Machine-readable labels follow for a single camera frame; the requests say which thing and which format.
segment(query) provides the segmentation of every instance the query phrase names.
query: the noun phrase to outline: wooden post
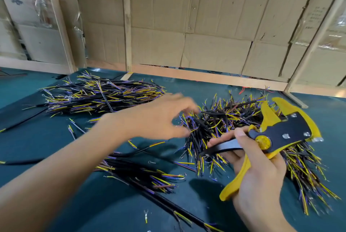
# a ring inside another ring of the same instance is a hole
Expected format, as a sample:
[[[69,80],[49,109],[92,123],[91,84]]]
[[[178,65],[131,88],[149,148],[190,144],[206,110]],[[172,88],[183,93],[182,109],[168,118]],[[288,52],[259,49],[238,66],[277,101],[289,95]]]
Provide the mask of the wooden post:
[[[123,0],[123,8],[124,8],[126,71],[132,72],[131,2],[130,0]]]
[[[312,54],[314,53],[314,51],[318,47],[318,43],[321,41],[325,32],[327,31],[327,29],[331,25],[336,12],[338,11],[339,7],[341,6],[341,4],[343,2],[344,2],[344,0],[334,0],[334,2],[331,5],[330,10],[327,12],[325,18],[321,22],[320,27],[316,31],[314,37],[312,38],[308,48],[306,49],[306,51],[302,57],[299,65],[297,66],[296,70],[294,71],[290,81],[288,82],[288,84],[284,90],[285,95],[287,95],[289,98],[291,98],[294,102],[296,102],[297,104],[299,104],[303,108],[307,108],[307,106],[303,102],[301,102],[298,98],[296,98],[294,96],[293,96],[294,98],[292,98],[292,94],[290,92],[292,90],[292,87],[296,84],[297,80],[299,79],[299,77],[301,76],[303,71],[305,70]]]
[[[58,25],[60,36],[63,42],[67,64],[70,69],[70,73],[74,73],[75,71],[77,71],[77,68],[74,63],[71,45],[67,35],[65,21],[64,21],[63,13],[61,11],[61,7],[60,7],[60,2],[59,0],[50,0],[50,1],[52,3],[53,11],[56,17],[56,23]]]

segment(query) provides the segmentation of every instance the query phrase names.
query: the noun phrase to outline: yellow handle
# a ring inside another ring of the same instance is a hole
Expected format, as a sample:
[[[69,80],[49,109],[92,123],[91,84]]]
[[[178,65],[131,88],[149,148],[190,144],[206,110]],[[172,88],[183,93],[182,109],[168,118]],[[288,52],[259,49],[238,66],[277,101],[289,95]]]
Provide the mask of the yellow handle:
[[[281,150],[285,149],[287,146],[281,147],[280,149],[277,149],[269,154],[266,154],[268,159],[273,158],[274,156],[276,156]],[[251,167],[251,163],[250,160],[248,158],[248,156],[245,154],[245,158],[244,158],[244,163],[239,171],[239,173],[237,174],[237,176],[233,179],[233,181],[231,183],[229,183],[220,193],[220,199],[221,201],[226,201],[229,200],[234,193],[238,192],[241,182],[244,178],[244,175],[246,174],[246,172],[250,169]]]

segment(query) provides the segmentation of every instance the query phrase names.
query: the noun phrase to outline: hand tool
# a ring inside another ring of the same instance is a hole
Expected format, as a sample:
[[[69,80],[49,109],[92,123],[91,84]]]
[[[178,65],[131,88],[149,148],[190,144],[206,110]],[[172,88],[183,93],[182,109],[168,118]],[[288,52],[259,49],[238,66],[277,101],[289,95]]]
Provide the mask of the hand tool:
[[[248,136],[255,140],[268,159],[273,158],[283,149],[303,142],[322,142],[321,133],[314,121],[300,108],[288,101],[275,97],[272,99],[281,113],[277,114],[267,102],[261,105],[263,122],[259,129],[250,125]],[[203,151],[201,156],[242,149],[236,139],[215,145]],[[220,193],[222,201],[228,200],[239,190],[246,171],[251,167],[250,160],[245,155],[244,163],[235,179]]]

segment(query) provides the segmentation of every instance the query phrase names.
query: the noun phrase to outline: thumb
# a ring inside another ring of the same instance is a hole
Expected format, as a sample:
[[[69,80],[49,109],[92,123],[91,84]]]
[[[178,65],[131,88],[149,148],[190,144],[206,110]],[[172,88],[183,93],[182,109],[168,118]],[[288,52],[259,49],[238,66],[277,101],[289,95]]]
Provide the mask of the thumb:
[[[236,128],[234,130],[234,135],[238,140],[240,146],[244,149],[246,155],[249,157],[250,163],[255,168],[262,168],[263,166],[270,163],[269,159],[264,155],[261,148],[258,146],[258,143],[249,138],[244,130],[247,130],[247,127]]]
[[[183,138],[190,135],[189,129],[183,126],[173,126],[171,128],[171,138]]]

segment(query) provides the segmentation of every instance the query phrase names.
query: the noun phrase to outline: green table surface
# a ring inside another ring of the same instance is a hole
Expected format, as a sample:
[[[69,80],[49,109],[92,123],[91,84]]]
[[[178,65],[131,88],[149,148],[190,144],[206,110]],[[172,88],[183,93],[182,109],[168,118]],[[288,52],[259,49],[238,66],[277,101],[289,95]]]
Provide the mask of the green table surface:
[[[114,78],[122,74],[115,71],[101,71],[92,72],[95,75],[107,78]],[[71,75],[71,79],[75,80],[78,73]],[[182,92],[184,95],[192,97],[198,104],[204,102],[205,99],[210,104],[215,93],[221,98],[228,98],[229,90],[232,91],[235,99],[240,100],[248,98],[250,94],[260,96],[260,91],[257,89],[246,89],[244,93],[239,95],[241,87],[230,85],[143,74],[133,74],[131,79],[144,79],[145,81],[153,79],[155,83],[166,87],[168,92]],[[17,89],[24,86],[25,84],[17,85]],[[269,94],[269,98],[275,96],[281,95],[276,92]],[[329,182],[325,182],[325,185],[341,198],[346,198],[346,160],[344,159],[346,146],[342,137],[346,121],[346,103],[344,99],[332,97],[307,94],[297,94],[297,96],[309,105],[306,112],[317,123],[325,139],[323,143],[314,144],[316,155],[321,157],[323,163],[328,166],[325,174]],[[24,104],[37,104],[44,101],[42,92],[36,92],[0,109],[0,129],[6,128],[41,109],[33,108],[22,111]],[[87,120],[93,117],[95,116],[86,114],[71,116],[76,123],[83,127],[88,127]],[[41,114],[12,130],[0,133],[0,160],[26,160],[47,157],[53,154],[72,141],[71,134],[67,129],[68,118],[69,116],[50,118],[46,114]],[[179,124],[179,121],[174,120],[173,123]],[[133,122],[131,127],[136,131],[136,122]],[[145,147],[155,142],[155,140],[142,138],[134,138],[132,141],[138,147]],[[171,139],[166,144],[153,147],[152,151],[177,159],[179,155],[174,155],[173,152],[182,147],[184,142],[184,139]],[[130,152],[133,151],[133,148],[124,143],[118,151]],[[76,154],[76,160],[83,160],[83,158]],[[205,222],[218,223],[219,228],[224,231],[247,231],[235,212],[232,203],[219,200],[220,191],[234,177],[234,173],[230,168],[227,169],[227,173],[220,174],[217,177],[218,182],[215,182],[209,177],[208,169],[205,170],[203,178],[196,178],[193,172],[146,154],[138,155],[133,160],[141,163],[147,163],[149,160],[156,162],[155,166],[167,173],[187,173],[186,180],[178,184],[175,194],[165,195],[168,199]],[[0,168],[0,186],[23,173],[29,167],[2,166]],[[171,215],[131,187],[117,180],[105,178],[105,175],[103,172],[92,173],[80,187],[78,193],[55,219],[48,231],[179,231],[177,222]],[[318,216],[310,209],[310,215],[306,216],[303,213],[301,202],[298,201],[298,193],[295,187],[290,180],[285,179],[281,192],[281,205],[285,217],[298,231],[345,231],[346,206],[344,202],[331,198],[328,198],[327,202],[334,211]],[[144,219],[144,211],[146,210],[148,210],[148,224],[145,224]],[[189,228],[186,224],[183,224],[183,228],[186,232],[204,231],[196,225]]]

